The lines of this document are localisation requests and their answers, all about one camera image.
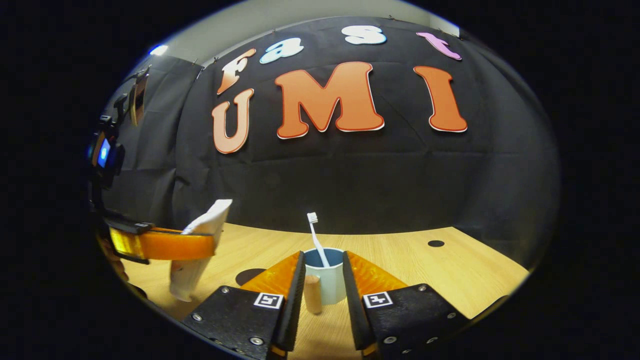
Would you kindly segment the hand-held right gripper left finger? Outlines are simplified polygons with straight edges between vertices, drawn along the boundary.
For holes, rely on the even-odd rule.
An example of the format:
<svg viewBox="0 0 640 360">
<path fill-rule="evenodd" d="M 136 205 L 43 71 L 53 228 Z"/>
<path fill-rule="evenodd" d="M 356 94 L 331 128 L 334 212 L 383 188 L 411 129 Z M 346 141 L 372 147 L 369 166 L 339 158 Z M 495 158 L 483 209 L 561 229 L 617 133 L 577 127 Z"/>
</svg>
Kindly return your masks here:
<svg viewBox="0 0 640 360">
<path fill-rule="evenodd" d="M 222 285 L 183 325 L 227 359 L 285 360 L 295 348 L 305 278 L 297 251 L 241 287 Z"/>
</svg>

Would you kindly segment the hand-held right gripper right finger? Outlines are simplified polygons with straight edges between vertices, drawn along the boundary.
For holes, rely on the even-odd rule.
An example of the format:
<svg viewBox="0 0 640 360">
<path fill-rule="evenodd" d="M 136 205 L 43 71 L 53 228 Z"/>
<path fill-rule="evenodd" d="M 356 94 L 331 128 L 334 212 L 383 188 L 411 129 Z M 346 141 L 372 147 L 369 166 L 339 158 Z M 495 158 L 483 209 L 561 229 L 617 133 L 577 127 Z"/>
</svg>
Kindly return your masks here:
<svg viewBox="0 0 640 360">
<path fill-rule="evenodd" d="M 352 251 L 342 260 L 353 342 L 363 358 L 427 358 L 470 326 L 430 285 L 407 285 Z"/>
</svg>

